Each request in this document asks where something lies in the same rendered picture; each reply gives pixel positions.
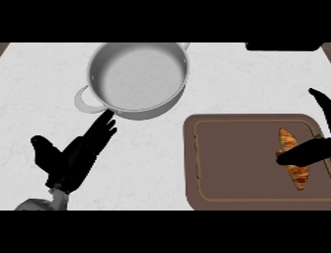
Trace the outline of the brown tray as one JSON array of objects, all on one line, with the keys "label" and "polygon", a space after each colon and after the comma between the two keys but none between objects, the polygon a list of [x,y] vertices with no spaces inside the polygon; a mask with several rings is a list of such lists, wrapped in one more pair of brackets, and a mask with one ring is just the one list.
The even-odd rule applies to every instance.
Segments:
[{"label": "brown tray", "polygon": [[192,115],[183,122],[185,195],[196,210],[331,210],[331,158],[309,166],[299,191],[276,164],[278,130],[322,133],[303,114]]}]

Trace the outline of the golden brown croissant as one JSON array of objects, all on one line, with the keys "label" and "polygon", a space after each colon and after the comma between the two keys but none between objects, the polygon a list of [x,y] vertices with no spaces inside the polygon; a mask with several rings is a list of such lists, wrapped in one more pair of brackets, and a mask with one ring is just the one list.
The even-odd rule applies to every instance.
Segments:
[{"label": "golden brown croissant", "polygon": [[[276,156],[281,156],[287,151],[290,151],[297,146],[297,141],[293,134],[281,127],[278,129],[278,152]],[[297,167],[294,165],[285,165],[284,170],[290,176],[291,183],[297,191],[304,189],[307,184],[309,172],[306,167]]]}]

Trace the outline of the silver metal pot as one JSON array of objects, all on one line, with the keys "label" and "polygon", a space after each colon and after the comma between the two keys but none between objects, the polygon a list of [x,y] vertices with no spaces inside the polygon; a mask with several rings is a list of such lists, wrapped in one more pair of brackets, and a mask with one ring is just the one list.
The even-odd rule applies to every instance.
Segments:
[{"label": "silver metal pot", "polygon": [[74,106],[87,114],[111,110],[123,119],[143,121],[174,106],[189,75],[189,43],[106,42],[86,68],[87,85]]}]

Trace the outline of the black appliance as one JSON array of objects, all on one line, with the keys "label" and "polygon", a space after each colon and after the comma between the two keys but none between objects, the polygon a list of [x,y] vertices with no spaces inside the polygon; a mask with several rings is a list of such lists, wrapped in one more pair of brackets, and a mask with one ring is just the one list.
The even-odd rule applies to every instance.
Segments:
[{"label": "black appliance", "polygon": [[247,42],[245,49],[250,51],[313,51],[322,46],[321,42]]}]

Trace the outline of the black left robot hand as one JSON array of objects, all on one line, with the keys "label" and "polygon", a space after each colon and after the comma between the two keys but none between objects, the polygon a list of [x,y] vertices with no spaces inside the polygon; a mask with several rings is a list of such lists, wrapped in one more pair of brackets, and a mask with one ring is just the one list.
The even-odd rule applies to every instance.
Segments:
[{"label": "black left robot hand", "polygon": [[35,164],[47,172],[46,186],[65,194],[74,192],[89,174],[96,157],[117,132],[114,113],[106,110],[83,136],[78,136],[63,151],[40,135],[31,138]]}]

